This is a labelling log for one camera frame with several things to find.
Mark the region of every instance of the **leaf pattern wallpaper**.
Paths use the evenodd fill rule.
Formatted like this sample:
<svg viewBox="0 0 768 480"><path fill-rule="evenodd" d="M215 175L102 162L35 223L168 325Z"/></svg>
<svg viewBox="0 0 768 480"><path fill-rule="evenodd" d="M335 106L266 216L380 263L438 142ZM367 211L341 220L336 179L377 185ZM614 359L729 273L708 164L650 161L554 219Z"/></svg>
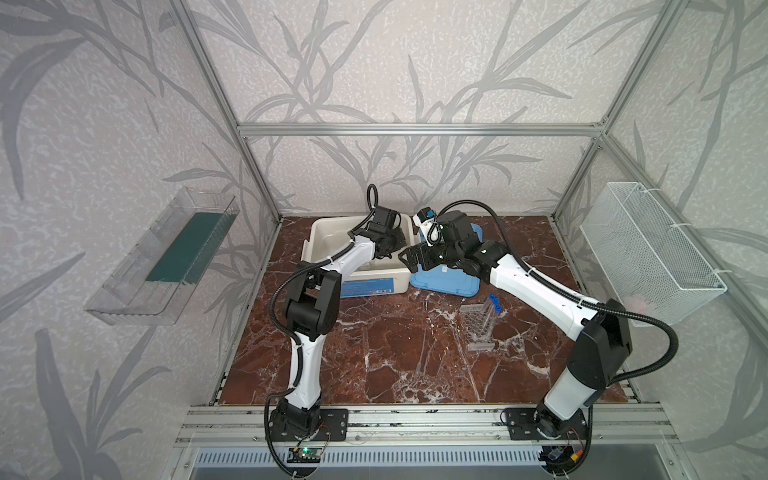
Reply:
<svg viewBox="0 0 768 480"><path fill-rule="evenodd" d="M765 0L689 2L611 131L764 307L767 10ZM578 226L603 188L594 179L605 175L609 161L598 158L558 221L598 297L608 296L610 286ZM615 174L611 180L624 180ZM633 329L631 367L664 349L649 330ZM764 477L768 353L722 299L676 330L678 358L637 379L644 398L663 402L702 479Z"/></svg>
<svg viewBox="0 0 768 480"><path fill-rule="evenodd" d="M154 478L275 229L166 2L0 0L0 478ZM174 326L83 308L176 192L240 215Z"/></svg>
<svg viewBox="0 0 768 480"><path fill-rule="evenodd" d="M662 2L189 3L241 123L588 123L602 118ZM280 209L298 214L360 211L370 181L404 211L469 195L547 214L588 142L249 140Z"/></svg>

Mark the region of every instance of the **red wire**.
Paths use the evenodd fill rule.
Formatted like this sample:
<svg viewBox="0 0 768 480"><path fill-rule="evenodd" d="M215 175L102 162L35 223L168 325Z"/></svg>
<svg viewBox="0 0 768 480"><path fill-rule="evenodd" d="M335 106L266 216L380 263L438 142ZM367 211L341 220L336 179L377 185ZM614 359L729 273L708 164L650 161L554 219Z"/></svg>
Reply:
<svg viewBox="0 0 768 480"><path fill-rule="evenodd" d="M583 452L584 451L584 442L581 441L581 437L578 436L578 432L575 429L571 429L571 430L573 431L573 433L576 434L576 438L578 439L578 442L581 443L581 451L580 452Z"/></svg>
<svg viewBox="0 0 768 480"><path fill-rule="evenodd" d="M320 453L321 455L326 452L326 449L328 448L328 444L331 441L331 429L328 428L328 425L326 425L325 422L321 423L320 427L318 427L318 428L321 429L322 427L325 427L326 430L328 430L328 438L326 439L326 444L323 445L323 450Z"/></svg>

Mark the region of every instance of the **aluminum rail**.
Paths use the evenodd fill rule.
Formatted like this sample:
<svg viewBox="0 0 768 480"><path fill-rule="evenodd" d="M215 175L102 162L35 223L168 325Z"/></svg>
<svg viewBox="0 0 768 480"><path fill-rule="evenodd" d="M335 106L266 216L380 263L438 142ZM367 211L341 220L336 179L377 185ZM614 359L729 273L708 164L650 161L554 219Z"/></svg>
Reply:
<svg viewBox="0 0 768 480"><path fill-rule="evenodd" d="M473 137L594 137L596 124L239 124L243 137L349 136L473 136Z"/></svg>
<svg viewBox="0 0 768 480"><path fill-rule="evenodd" d="M499 414L510 406L389 405L329 406L349 410L347 440L336 445L553 445L557 441L512 441ZM594 406L594 443L679 443L661 405L602 403ZM193 407L176 447L264 446L263 408Z"/></svg>

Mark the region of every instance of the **white wire mesh basket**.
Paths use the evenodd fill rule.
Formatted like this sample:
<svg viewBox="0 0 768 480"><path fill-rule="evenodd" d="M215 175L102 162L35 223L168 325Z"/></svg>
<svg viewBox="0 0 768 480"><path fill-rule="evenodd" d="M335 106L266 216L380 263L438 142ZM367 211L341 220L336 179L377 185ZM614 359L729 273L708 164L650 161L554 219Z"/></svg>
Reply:
<svg viewBox="0 0 768 480"><path fill-rule="evenodd" d="M637 182L609 183L581 231L632 312L677 323L727 289L680 224Z"/></svg>

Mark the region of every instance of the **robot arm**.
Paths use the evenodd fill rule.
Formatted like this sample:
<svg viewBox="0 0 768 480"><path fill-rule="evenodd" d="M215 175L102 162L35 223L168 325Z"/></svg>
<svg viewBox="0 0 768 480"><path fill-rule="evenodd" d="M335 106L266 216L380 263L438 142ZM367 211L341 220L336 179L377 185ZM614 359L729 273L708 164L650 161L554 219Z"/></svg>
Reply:
<svg viewBox="0 0 768 480"><path fill-rule="evenodd" d="M445 264L464 270L486 283L511 293L552 321L576 342L568 366L537 408L537 428L547 438L557 438L582 406L591 405L611 383L632 350L627 319L599 313L582 305L598 303L556 282L538 276L579 301L565 298L530 273L507 247L494 240L480 243L469 218L458 211L436 217L421 210L414 223L427 240L403 250L399 259L415 273ZM618 302L609 307L623 310Z"/></svg>
<svg viewBox="0 0 768 480"><path fill-rule="evenodd" d="M350 243L339 249L316 269L310 269L288 284L286 302L286 328L299 339L292 340L290 384L296 385L299 355L302 365L298 385L286 395L273 412L271 422L278 429L297 438L306 437L319 427L320 363L323 344L339 315L341 284L364 263L374 258L391 257L406 245L405 235L396 221L394 210L374 208L370 221L350 231ZM304 270L311 263L299 262L296 270ZM316 290L316 296L309 291Z"/></svg>

